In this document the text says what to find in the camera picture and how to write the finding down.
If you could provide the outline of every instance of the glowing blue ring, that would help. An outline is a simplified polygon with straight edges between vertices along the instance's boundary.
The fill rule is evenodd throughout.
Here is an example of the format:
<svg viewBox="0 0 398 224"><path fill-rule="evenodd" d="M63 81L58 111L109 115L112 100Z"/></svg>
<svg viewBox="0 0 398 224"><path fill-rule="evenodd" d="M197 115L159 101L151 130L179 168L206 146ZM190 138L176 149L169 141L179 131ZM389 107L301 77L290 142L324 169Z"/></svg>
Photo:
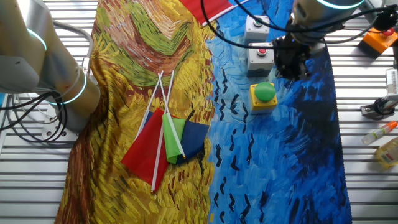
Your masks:
<svg viewBox="0 0 398 224"><path fill-rule="evenodd" d="M361 2L353 4L351 6L339 6L339 5L335 5L335 4L329 3L329 2L327 2L325 0L317 0L317 1L320 4L322 4L324 6L328 6L328 7L332 8L332 9L352 9L352 8L355 8L355 7L359 6L360 4L362 4L365 0L362 0Z"/></svg>
<svg viewBox="0 0 398 224"><path fill-rule="evenodd" d="M37 35L35 32L31 31L30 29L27 30L31 35L33 35L34 37L36 37L44 46L44 49L47 50L47 45L45 44L44 40Z"/></svg>
<svg viewBox="0 0 398 224"><path fill-rule="evenodd" d="M70 100L68 100L68 101L66 101L66 102L63 102L62 104L67 104L67 103L71 103L71 102L73 102L75 99L77 99L83 92L84 92L84 90L85 90L85 88L86 88L86 84L87 84L87 77L86 77L86 75L83 75L84 77L85 77L85 82L84 82L84 84L83 84L83 88L81 88L81 90L80 90L80 92L79 92L79 94L77 94L75 97L73 97L72 99L70 99Z"/></svg>

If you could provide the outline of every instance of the flag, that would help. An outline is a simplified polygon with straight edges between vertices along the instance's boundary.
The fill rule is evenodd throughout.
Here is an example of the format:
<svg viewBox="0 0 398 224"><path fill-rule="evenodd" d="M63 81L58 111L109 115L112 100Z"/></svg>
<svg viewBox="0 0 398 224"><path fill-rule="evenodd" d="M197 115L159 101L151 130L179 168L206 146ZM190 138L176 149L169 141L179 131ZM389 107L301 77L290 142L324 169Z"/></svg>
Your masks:
<svg viewBox="0 0 398 224"><path fill-rule="evenodd" d="M206 22L201 11L200 0L180 0L180 2L192 13L192 15L203 24ZM228 0L203 0L207 18L211 19L220 12L232 7Z"/></svg>
<svg viewBox="0 0 398 224"><path fill-rule="evenodd" d="M205 138L209 126L205 124L198 124L191 121L185 122L184 131L182 134L181 145L184 149L185 159L182 155L177 158L177 164L182 164L195 157L199 152L205 148Z"/></svg>
<svg viewBox="0 0 398 224"><path fill-rule="evenodd" d="M175 131L177 132L178 139L174 138L171 124L169 123L168 115L163 115L163 129L164 129L164 141L166 145L166 156L167 161L171 164L177 162L178 155L181 155L180 149L178 148L177 141L181 142L183 136L183 130L185 126L185 120L179 118L172 118Z"/></svg>
<svg viewBox="0 0 398 224"><path fill-rule="evenodd" d="M163 111L159 108L154 113L148 115L148 120L140 135L134 141L121 163L127 166L131 172L136 174L140 179L152 184L154 175L157 145L159 142L160 129L162 127ZM165 142L162 141L162 148L159 157L159 167L157 170L157 178L155 190L163 179L168 166L165 150Z"/></svg>

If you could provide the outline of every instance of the green button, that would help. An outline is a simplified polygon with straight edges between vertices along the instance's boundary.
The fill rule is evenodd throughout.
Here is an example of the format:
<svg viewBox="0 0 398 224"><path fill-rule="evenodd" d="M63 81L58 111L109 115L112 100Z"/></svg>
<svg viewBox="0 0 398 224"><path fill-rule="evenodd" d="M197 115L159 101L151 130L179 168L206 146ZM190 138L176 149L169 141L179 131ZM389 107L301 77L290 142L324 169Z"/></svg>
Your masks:
<svg viewBox="0 0 398 224"><path fill-rule="evenodd" d="M254 89L254 94L261 101L270 101L276 94L275 87L271 83L258 83Z"/></svg>
<svg viewBox="0 0 398 224"><path fill-rule="evenodd" d="M256 27L262 26L262 24L261 24L260 22L257 22L257 21L254 21L254 25L255 25Z"/></svg>

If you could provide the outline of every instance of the orange device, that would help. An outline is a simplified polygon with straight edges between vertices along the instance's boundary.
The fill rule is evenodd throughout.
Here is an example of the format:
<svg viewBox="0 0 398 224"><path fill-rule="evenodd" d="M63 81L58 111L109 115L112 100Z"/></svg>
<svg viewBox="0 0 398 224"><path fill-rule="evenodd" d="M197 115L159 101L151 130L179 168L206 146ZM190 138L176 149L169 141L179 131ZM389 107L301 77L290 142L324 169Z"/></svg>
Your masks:
<svg viewBox="0 0 398 224"><path fill-rule="evenodd" d="M393 28L385 32L380 32L375 28L370 31L363 37L358 47L372 58L378 58L398 39L398 34L394 32Z"/></svg>

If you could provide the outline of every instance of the red flag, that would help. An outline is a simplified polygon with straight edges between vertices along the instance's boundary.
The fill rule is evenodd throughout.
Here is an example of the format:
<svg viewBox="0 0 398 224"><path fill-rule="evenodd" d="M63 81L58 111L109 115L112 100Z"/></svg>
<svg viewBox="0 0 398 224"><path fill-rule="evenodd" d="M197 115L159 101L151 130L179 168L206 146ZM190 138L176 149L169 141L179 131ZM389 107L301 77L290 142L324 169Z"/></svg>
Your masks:
<svg viewBox="0 0 398 224"><path fill-rule="evenodd" d="M180 2L192 13L193 16L203 24L206 22L201 11L200 0L180 0ZM207 18L211 19L220 12L232 7L228 0L203 0Z"/></svg>
<svg viewBox="0 0 398 224"><path fill-rule="evenodd" d="M157 108L150 117L138 138L134 141L126 155L122 159L122 164L127 166L131 172L135 173L140 179L152 185L154 176L157 145L159 142L160 129L162 127L163 111ZM163 179L168 166L166 158L166 147L162 141L162 149L159 157L159 168L157 170L155 191Z"/></svg>

